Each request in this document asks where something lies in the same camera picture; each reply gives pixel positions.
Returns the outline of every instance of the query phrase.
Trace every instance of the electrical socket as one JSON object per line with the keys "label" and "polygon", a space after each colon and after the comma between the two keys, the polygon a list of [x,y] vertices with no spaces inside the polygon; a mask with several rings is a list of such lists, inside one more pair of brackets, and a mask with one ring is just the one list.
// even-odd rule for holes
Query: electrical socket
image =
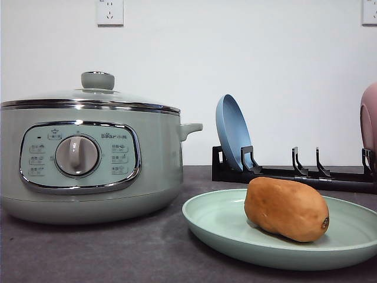
{"label": "electrical socket", "polygon": [[123,0],[97,0],[97,25],[99,27],[122,27],[123,6]]}
{"label": "electrical socket", "polygon": [[377,0],[363,0],[363,21],[362,25],[377,26]]}

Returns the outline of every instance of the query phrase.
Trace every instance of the dish rack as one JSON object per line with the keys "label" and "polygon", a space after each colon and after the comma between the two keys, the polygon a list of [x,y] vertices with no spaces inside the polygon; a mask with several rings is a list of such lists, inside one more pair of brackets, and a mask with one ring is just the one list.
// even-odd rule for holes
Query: dish rack
{"label": "dish rack", "polygon": [[[253,146],[242,147],[240,150],[242,172],[234,170],[228,165],[221,146],[212,147],[212,181],[249,183],[257,177],[272,177],[294,180],[317,190],[377,194],[377,178],[374,168],[375,154],[372,150],[362,149],[363,173],[342,173],[325,169],[319,161],[318,147],[316,148],[316,170],[309,170],[301,165],[298,147],[292,149],[292,169],[266,168],[258,165],[254,159]],[[247,154],[250,155],[253,167],[249,167],[245,162]]]}

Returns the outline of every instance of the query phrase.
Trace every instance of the pink object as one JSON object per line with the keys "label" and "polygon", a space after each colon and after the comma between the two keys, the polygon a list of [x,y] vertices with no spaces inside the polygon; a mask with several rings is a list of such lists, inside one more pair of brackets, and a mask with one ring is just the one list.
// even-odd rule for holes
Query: pink object
{"label": "pink object", "polygon": [[364,148],[377,155],[377,83],[368,87],[361,98],[360,123]]}

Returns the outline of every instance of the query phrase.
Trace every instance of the gray countertop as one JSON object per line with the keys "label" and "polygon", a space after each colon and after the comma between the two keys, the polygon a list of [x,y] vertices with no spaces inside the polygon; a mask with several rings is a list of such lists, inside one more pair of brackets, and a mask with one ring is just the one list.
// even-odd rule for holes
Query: gray countertop
{"label": "gray countertop", "polygon": [[[377,282],[377,256],[331,271],[284,271],[225,256],[190,232],[181,212],[186,200],[246,187],[212,182],[210,166],[185,166],[178,198],[135,219],[54,226],[1,211],[1,282]],[[377,195],[321,193],[377,210]]]}

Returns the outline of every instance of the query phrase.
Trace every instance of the plate rim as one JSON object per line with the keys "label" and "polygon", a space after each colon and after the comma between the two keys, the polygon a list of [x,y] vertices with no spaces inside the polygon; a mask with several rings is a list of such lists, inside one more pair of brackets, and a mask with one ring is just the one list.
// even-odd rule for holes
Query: plate rim
{"label": "plate rim", "polygon": [[[246,245],[259,246],[259,247],[262,247],[262,248],[283,249],[283,250],[288,250],[288,251],[300,251],[300,252],[336,252],[336,251],[342,252],[342,251],[364,249],[364,248],[368,248],[368,247],[377,245],[377,239],[375,239],[374,241],[368,242],[368,243],[363,243],[363,244],[358,244],[358,245],[353,245],[353,246],[346,246],[346,247],[343,247],[343,248],[322,248],[322,249],[320,249],[318,247],[310,248],[310,247],[297,246],[295,248],[290,248],[290,247],[283,247],[283,246],[276,246],[276,245],[262,245],[262,244],[259,244],[259,243],[250,243],[250,242],[242,241],[240,239],[234,239],[232,237],[225,237],[223,235],[219,235],[219,234],[214,233],[214,232],[212,232],[212,231],[210,231],[210,230],[208,230],[208,229],[206,229],[206,228],[204,228],[200,225],[197,225],[197,224],[194,223],[192,218],[189,217],[188,213],[186,212],[187,205],[189,205],[190,202],[194,201],[197,198],[203,197],[205,195],[210,195],[210,194],[215,194],[215,193],[227,193],[227,192],[231,192],[231,191],[232,192],[234,192],[234,191],[246,192],[247,189],[224,189],[224,190],[214,190],[214,191],[211,191],[211,192],[201,193],[201,194],[193,196],[192,198],[185,201],[185,203],[182,206],[182,213],[183,213],[183,215],[184,215],[184,217],[186,218],[187,221],[189,221],[192,225],[206,231],[207,233],[221,237],[221,238],[226,239],[228,241],[235,241],[235,242],[238,242],[238,243],[242,243],[242,244],[246,244]],[[367,210],[368,212],[371,212],[372,214],[374,214],[375,217],[377,218],[377,212],[375,212],[372,209],[366,208],[362,205],[358,205],[357,203],[349,202],[349,201],[343,200],[343,199],[333,198],[333,197],[330,197],[330,196],[322,196],[322,197],[324,197],[325,199],[333,199],[335,201],[344,202],[344,203],[347,203],[348,205],[353,205],[353,206],[356,206],[360,209]]]}

